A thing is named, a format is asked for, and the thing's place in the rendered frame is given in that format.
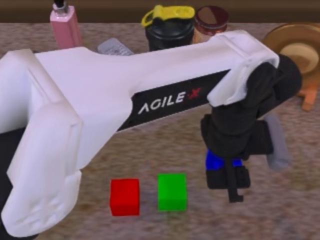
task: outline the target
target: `white robotic arm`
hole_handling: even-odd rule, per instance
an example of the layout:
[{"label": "white robotic arm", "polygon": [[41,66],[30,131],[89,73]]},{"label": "white robotic arm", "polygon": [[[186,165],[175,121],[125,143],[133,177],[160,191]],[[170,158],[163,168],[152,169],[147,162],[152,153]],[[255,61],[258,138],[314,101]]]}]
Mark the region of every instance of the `white robotic arm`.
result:
[{"label": "white robotic arm", "polygon": [[132,56],[84,47],[0,60],[0,133],[25,128],[7,170],[1,213],[14,237],[53,227],[74,207],[80,170],[118,131],[207,104],[246,97],[260,64],[279,56],[245,31],[201,44]]}]

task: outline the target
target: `brown jar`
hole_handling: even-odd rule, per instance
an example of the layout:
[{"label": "brown jar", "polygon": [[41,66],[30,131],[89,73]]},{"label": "brown jar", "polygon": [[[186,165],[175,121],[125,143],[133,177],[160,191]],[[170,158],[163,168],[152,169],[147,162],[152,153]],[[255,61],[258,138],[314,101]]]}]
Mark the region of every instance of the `brown jar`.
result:
[{"label": "brown jar", "polygon": [[194,20],[192,43],[204,43],[227,29],[229,14],[218,6],[203,6],[195,13]]}]

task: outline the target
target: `red letter x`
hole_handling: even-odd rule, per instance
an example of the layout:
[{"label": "red letter x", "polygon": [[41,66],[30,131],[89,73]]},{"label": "red letter x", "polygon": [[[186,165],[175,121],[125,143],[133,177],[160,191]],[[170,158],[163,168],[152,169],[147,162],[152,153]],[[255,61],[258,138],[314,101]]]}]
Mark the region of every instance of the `red letter x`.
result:
[{"label": "red letter x", "polygon": [[187,95],[187,96],[188,96],[188,98],[189,98],[189,99],[197,98],[197,97],[198,97],[198,95],[199,95],[200,90],[201,90],[201,87],[196,88],[196,89],[192,89],[192,90],[191,90],[191,91],[192,91],[192,93],[190,93],[190,94],[188,94],[188,95]]}]

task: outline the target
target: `black container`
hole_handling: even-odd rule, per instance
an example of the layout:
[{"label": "black container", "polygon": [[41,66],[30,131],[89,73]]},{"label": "black container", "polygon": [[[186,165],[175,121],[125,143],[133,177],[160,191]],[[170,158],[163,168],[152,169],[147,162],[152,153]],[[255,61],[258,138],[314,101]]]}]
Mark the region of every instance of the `black container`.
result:
[{"label": "black container", "polygon": [[149,51],[157,51],[190,45],[194,36],[194,19],[172,18],[163,21],[155,18],[145,28]]}]

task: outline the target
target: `yellow lid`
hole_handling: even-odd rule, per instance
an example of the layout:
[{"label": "yellow lid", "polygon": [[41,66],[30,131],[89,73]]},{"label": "yellow lid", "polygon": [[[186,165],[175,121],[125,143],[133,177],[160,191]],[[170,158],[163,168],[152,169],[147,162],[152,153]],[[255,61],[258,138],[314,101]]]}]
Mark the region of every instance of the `yellow lid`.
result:
[{"label": "yellow lid", "polygon": [[156,5],[153,10],[144,15],[141,25],[145,28],[152,24],[154,18],[163,21],[168,19],[192,19],[195,16],[195,9],[191,6],[162,6]]}]

